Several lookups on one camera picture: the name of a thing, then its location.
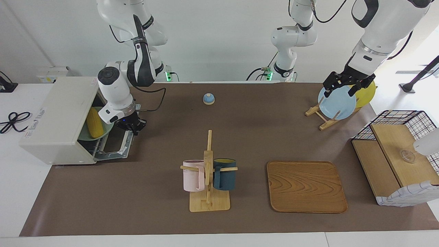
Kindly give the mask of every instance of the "brown mat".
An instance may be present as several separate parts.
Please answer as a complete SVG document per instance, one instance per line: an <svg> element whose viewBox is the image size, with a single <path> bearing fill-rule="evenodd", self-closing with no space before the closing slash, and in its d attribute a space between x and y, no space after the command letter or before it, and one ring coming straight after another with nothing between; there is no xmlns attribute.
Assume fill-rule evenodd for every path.
<svg viewBox="0 0 439 247"><path fill-rule="evenodd" d="M348 210L331 162L270 161L267 174L271 207L278 212L340 214Z"/></svg>
<svg viewBox="0 0 439 247"><path fill-rule="evenodd" d="M322 120L304 112L316 104L321 84L166 87L161 109L141 114L148 123L127 159L51 168L20 236L439 229L426 203L377 205L348 141L375 117L369 105L320 131ZM143 108L154 109L160 101L160 94L132 92ZM203 104L207 92L215 95L215 104ZM237 161L236 189L230 192L230 210L191 213L179 167L183 160L203 157L208 129L214 133L215 157ZM270 160L332 162L349 209L344 214L275 212L266 174Z"/></svg>

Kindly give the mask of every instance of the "brown table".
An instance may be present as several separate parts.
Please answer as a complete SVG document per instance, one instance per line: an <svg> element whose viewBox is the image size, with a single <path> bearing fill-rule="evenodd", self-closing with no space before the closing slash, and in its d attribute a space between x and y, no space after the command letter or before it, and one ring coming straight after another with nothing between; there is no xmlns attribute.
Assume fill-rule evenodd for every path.
<svg viewBox="0 0 439 247"><path fill-rule="evenodd" d="M154 85L157 89L163 84ZM142 113L147 126L129 157L93 166L53 166L20 236L338 232L439 229L428 205L378 206L349 141L375 114L357 114L320 131L321 84L165 84L160 110ZM216 102L202 103L204 93ZM132 90L143 108L160 94ZM231 209L189 212L181 162L200 159L207 130L216 158L237 160ZM277 213L270 207L266 163L330 161L348 201L344 214Z"/></svg>

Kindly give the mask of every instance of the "blue mug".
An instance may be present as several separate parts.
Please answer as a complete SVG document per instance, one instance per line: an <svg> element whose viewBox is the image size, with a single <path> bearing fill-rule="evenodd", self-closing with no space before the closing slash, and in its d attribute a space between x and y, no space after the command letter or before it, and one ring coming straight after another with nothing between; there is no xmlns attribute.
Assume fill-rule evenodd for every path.
<svg viewBox="0 0 439 247"><path fill-rule="evenodd" d="M213 160L215 174L213 176L213 187L217 190L233 190L235 188L236 171L220 171L221 168L236 167L234 159Z"/></svg>

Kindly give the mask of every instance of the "plate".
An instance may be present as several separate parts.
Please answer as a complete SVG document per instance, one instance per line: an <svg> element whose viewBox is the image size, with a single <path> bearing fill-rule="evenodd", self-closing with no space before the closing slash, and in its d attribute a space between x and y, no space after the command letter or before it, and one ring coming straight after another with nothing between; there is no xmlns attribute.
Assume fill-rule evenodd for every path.
<svg viewBox="0 0 439 247"><path fill-rule="evenodd" d="M374 98L375 92L377 90L377 86L375 85L375 81L372 81L372 83L367 88L361 88L355 93L355 97L357 98L357 104L356 107L363 107Z"/></svg>
<svg viewBox="0 0 439 247"><path fill-rule="evenodd" d="M319 98L317 102L323 98L320 104L320 111L329 117L333 118L338 111L340 114L335 118L336 120L341 120L349 117L355 110L356 98L350 97L348 94L350 87L343 86L332 91L328 98L325 97L325 88L322 88L319 93Z"/></svg>
<svg viewBox="0 0 439 247"><path fill-rule="evenodd" d="M102 109L101 106L95 106L94 108L98 112L100 109ZM88 142L89 141L96 141L97 139L108 135L110 133L110 130L113 128L114 123L106 124L104 121L102 121L102 119L101 119L101 123L102 123L102 127L104 128L104 134L98 138L93 138L93 137L91 137L90 132L88 132L87 121L85 121L83 128L81 129L81 133L79 134L78 140L88 141Z"/></svg>

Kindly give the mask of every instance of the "yellow corn cob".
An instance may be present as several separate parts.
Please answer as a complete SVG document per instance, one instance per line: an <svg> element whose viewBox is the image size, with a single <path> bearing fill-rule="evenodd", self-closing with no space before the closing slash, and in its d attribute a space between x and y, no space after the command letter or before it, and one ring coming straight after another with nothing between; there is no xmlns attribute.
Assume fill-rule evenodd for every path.
<svg viewBox="0 0 439 247"><path fill-rule="evenodd" d="M86 122L88 132L90 133L91 137L98 138L104 134L104 128L102 127L101 118L99 117L99 114L94 107L90 108Z"/></svg>

